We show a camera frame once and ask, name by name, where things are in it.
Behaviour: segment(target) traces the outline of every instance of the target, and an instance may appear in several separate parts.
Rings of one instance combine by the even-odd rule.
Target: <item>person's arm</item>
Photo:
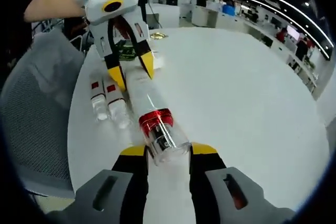
[[[76,0],[32,0],[24,13],[25,22],[50,18],[82,17],[85,10]]]

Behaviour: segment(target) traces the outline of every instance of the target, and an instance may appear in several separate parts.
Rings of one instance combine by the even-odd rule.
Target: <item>led strip light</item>
[[[306,31],[301,25],[299,25],[295,20],[293,20],[292,18],[288,17],[286,14],[280,12],[279,10],[277,10],[277,9],[275,9],[275,8],[269,6],[269,5],[266,5],[266,4],[264,4],[264,3],[262,3],[262,2],[259,2],[259,1],[257,1],[257,0],[251,0],[251,1],[256,2],[257,4],[260,4],[260,5],[264,5],[264,6],[268,7],[268,8],[270,8],[271,10],[274,10],[275,12],[280,13],[282,16],[284,16],[285,18],[287,18],[287,19],[289,19],[290,21],[292,21],[294,24],[296,24],[298,27],[300,27],[300,28],[301,28],[307,35],[309,35],[309,37],[316,43],[316,45],[321,49],[321,51],[324,53],[324,55],[325,55],[328,59],[330,59],[330,57],[329,57],[329,55],[327,54],[327,52],[326,52],[326,51],[324,50],[324,48],[317,42],[317,40],[315,40],[314,37],[311,36],[311,34],[310,34],[309,32],[307,32],[307,31]]]
[[[332,41],[328,37],[328,35],[326,35],[326,33],[310,17],[308,17],[305,13],[303,13],[301,10],[297,9],[295,6],[289,4],[288,2],[286,2],[284,0],[278,0],[278,1],[281,1],[281,2],[285,3],[286,5],[292,7],[294,10],[296,10],[298,13],[300,13],[303,17],[305,17],[307,20],[309,20],[324,35],[324,37],[327,39],[327,41],[330,43],[330,45],[332,47],[334,47],[334,44],[332,43]]]

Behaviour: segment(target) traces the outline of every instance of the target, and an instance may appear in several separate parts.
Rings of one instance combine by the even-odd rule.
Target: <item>gray chair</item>
[[[1,92],[8,152],[25,188],[36,194],[74,198],[67,131],[83,61],[61,31],[38,34]]]

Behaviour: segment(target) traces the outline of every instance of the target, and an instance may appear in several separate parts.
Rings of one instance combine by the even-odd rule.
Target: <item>clear plastic bottle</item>
[[[118,84],[111,77],[105,76],[104,91],[106,102],[111,114],[112,121],[121,129],[125,129],[131,123],[127,112],[127,105],[118,87]]]
[[[103,121],[109,117],[101,75],[94,72],[90,75],[91,102],[96,121]]]

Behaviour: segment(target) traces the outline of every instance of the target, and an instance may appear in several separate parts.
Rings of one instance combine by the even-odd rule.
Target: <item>white round table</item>
[[[326,130],[299,77],[247,34],[209,28],[160,31],[168,37],[151,45],[165,65],[154,82],[189,140],[217,149],[227,167],[258,183],[275,206],[297,210],[329,159]],[[91,48],[68,125],[74,191],[102,169],[111,169],[123,149],[142,143],[138,133],[131,138],[110,122],[95,123],[89,74],[99,67],[104,71]],[[155,169],[151,164],[149,172]]]

